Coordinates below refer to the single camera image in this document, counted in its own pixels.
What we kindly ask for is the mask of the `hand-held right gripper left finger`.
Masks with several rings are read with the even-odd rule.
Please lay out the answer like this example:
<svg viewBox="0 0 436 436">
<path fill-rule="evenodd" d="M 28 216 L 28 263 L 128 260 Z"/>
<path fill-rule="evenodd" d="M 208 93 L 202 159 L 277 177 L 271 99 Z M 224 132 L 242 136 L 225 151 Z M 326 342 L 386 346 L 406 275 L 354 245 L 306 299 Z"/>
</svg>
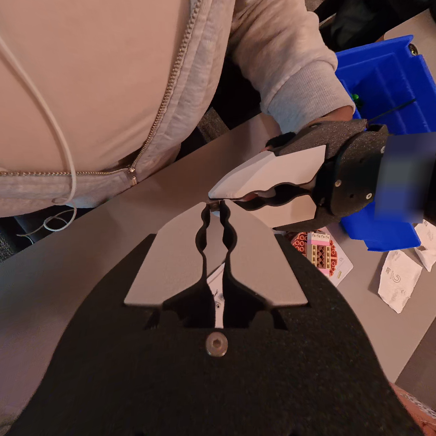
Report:
<svg viewBox="0 0 436 436">
<path fill-rule="evenodd" d="M 207 272 L 204 249 L 209 223 L 209 205 L 198 203 L 162 226 L 124 303 L 162 307 L 164 302 L 204 279 Z"/>
</svg>

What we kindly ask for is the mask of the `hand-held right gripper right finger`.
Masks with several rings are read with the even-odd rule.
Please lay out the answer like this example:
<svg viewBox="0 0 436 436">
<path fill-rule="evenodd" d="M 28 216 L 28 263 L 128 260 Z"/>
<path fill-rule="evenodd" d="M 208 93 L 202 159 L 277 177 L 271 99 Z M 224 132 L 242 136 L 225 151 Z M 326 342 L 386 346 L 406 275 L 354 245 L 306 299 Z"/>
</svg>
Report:
<svg viewBox="0 0 436 436">
<path fill-rule="evenodd" d="M 232 201 L 221 203 L 226 266 L 237 285 L 269 307 L 308 303 L 273 230 Z"/>
</svg>

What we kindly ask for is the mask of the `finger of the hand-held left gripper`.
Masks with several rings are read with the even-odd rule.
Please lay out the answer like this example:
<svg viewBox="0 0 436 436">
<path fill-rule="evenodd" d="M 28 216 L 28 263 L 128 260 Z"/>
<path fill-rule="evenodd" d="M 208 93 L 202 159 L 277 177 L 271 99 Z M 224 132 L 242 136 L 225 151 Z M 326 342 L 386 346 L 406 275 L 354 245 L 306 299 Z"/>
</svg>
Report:
<svg viewBox="0 0 436 436">
<path fill-rule="evenodd" d="M 303 188 L 270 188 L 242 202 L 242 208 L 270 228 L 315 218 L 317 205 Z"/>
<path fill-rule="evenodd" d="M 324 163 L 326 145 L 276 156 L 263 151 L 227 173 L 210 190 L 210 199 L 240 199 L 279 184 L 310 182 Z"/>
</svg>

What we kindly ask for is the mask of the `blue plastic bin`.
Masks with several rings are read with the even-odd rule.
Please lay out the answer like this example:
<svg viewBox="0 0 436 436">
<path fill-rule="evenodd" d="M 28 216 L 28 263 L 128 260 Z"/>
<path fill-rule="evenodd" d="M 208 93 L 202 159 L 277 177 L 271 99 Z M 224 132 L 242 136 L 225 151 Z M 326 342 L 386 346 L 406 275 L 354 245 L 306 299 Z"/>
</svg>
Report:
<svg viewBox="0 0 436 436">
<path fill-rule="evenodd" d="M 354 116 L 371 119 L 416 98 L 406 108 L 373 124 L 386 125 L 389 134 L 435 132 L 436 90 L 424 57 L 412 52 L 412 35 L 364 45 L 337 53 L 337 77 L 349 94 L 358 94 L 364 104 Z M 371 203 L 360 212 L 341 219 L 352 239 L 362 240 L 369 251 L 388 252 L 420 245 L 411 221 L 378 220 Z"/>
</svg>

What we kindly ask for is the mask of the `brick flowerpot model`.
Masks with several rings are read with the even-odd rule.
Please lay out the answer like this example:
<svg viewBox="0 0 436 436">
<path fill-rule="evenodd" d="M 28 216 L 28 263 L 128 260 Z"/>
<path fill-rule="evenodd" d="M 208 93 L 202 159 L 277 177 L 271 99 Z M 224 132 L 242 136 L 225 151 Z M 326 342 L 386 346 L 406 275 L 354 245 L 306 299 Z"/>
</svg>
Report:
<svg viewBox="0 0 436 436">
<path fill-rule="evenodd" d="M 338 267 L 338 253 L 329 234 L 322 231 L 300 232 L 291 243 L 325 276 L 332 278 Z"/>
</svg>

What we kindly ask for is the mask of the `black bin divider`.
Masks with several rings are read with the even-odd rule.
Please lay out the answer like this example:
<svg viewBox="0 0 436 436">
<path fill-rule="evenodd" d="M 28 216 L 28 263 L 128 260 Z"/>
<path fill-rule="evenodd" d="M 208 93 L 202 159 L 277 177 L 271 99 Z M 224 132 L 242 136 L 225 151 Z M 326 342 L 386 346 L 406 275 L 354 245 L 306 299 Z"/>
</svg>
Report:
<svg viewBox="0 0 436 436">
<path fill-rule="evenodd" d="M 406 102 L 404 102 L 404 103 L 402 103 L 402 104 L 400 104 L 398 106 L 395 106 L 395 107 L 393 107 L 393 108 L 391 108 L 391 109 L 389 109 L 389 110 L 387 110 L 387 111 L 385 111 L 385 112 L 383 112 L 383 113 L 381 113 L 381 114 L 379 114 L 379 115 L 377 115 L 377 116 L 375 116 L 375 117 L 373 117 L 371 119 L 368 119 L 367 120 L 367 124 L 371 125 L 375 121 L 379 120 L 380 118 L 383 118 L 383 117 L 385 117 L 387 115 L 390 115 L 392 113 L 398 112 L 398 111 L 406 108 L 407 106 L 410 106 L 411 104 L 413 104 L 415 102 L 416 102 L 416 98 L 413 98 L 413 99 L 411 99 L 409 101 L 406 101 Z"/>
</svg>

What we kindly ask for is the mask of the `brick set instruction booklet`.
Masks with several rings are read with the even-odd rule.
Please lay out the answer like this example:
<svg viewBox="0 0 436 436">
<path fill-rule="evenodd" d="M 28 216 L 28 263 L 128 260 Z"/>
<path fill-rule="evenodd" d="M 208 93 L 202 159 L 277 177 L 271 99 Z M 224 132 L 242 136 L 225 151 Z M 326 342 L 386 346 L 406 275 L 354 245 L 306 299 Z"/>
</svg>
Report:
<svg viewBox="0 0 436 436">
<path fill-rule="evenodd" d="M 339 283 L 346 277 L 346 275 L 353 269 L 353 264 L 350 261 L 350 259 L 347 257 L 343 249 L 335 241 L 334 237 L 332 236 L 331 232 L 327 229 L 327 227 L 322 227 L 319 228 L 318 230 L 329 234 L 337 248 L 338 261 L 339 261 L 338 267 L 335 270 L 333 277 L 332 278 L 328 277 L 328 278 L 333 285 L 338 286 Z M 291 241 L 292 237 L 298 234 L 296 232 L 278 232 L 278 231 L 275 233 L 282 234 L 289 241 Z M 207 278 L 207 283 L 211 290 L 215 302 L 215 328 L 218 329 L 223 328 L 223 313 L 224 313 L 225 299 L 222 290 L 222 278 L 223 278 L 224 267 L 225 265 L 222 263 L 219 267 L 217 267 L 214 271 L 212 271 L 212 273 Z"/>
</svg>

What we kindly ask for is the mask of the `white paper sheet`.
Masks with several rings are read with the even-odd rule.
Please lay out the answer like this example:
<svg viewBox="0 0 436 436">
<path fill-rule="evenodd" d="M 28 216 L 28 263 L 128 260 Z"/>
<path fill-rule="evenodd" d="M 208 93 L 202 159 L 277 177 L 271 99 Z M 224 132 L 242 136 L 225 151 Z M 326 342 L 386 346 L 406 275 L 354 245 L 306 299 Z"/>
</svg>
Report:
<svg viewBox="0 0 436 436">
<path fill-rule="evenodd" d="M 385 259 L 379 281 L 378 295 L 395 313 L 400 314 L 422 273 L 403 251 L 390 251 Z"/>
<path fill-rule="evenodd" d="M 420 246 L 415 248 L 422 265 L 431 272 L 436 262 L 436 227 L 425 219 L 415 226 L 415 232 L 420 239 Z"/>
</svg>

